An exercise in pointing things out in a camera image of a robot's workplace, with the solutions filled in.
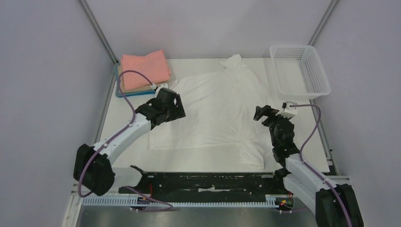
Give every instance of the laundry basket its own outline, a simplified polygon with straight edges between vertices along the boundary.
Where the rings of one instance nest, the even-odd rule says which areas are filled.
[[[309,45],[270,47],[277,95],[285,101],[315,99],[331,92],[317,51]]]

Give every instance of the orange towel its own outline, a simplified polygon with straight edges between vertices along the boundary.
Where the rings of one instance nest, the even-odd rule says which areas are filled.
[[[165,82],[170,79],[170,69],[164,57],[164,51],[158,50],[146,56],[122,55],[122,70],[135,70],[147,78],[152,83]],[[131,90],[148,85],[149,83],[136,73],[126,73],[123,76],[125,90]]]

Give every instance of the stack of folded cloth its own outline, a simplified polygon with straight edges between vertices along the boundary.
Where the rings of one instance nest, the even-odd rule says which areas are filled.
[[[121,64],[115,66],[114,74],[119,76],[120,73],[126,70],[138,71],[158,86],[166,83],[171,75],[163,50],[152,52],[146,56],[123,54]],[[122,76],[120,86],[126,96],[154,93],[149,82],[133,72],[127,72]],[[118,89],[115,94],[117,97],[122,97]]]

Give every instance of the white wall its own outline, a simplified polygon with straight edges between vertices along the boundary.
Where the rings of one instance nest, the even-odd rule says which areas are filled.
[[[330,0],[87,0],[116,57],[270,56],[307,44]]]
[[[332,90],[318,103],[366,226],[399,226],[400,12],[399,0],[343,0],[316,45]]]
[[[78,1],[0,1],[2,227],[61,225],[111,70]]]

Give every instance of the gray floor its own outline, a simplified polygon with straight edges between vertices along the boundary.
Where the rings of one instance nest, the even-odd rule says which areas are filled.
[[[175,208],[137,213],[128,207],[83,206],[77,227],[316,227],[311,211],[280,215],[269,208]]]

